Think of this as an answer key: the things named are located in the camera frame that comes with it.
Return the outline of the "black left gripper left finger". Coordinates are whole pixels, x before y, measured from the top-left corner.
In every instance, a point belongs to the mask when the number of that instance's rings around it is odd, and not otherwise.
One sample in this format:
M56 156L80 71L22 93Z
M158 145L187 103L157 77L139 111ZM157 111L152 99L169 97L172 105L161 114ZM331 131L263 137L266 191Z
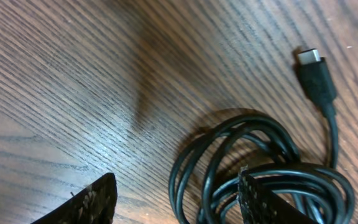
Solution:
M108 172L34 224L112 224L116 204L116 177Z

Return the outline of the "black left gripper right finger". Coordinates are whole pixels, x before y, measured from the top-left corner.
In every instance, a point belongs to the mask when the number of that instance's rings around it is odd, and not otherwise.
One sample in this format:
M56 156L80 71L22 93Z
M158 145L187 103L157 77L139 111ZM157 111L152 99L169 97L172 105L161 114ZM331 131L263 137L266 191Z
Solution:
M312 172L290 166L242 167L238 179L238 201L244 223L314 222L277 195L281 190L307 194L306 184L319 182Z

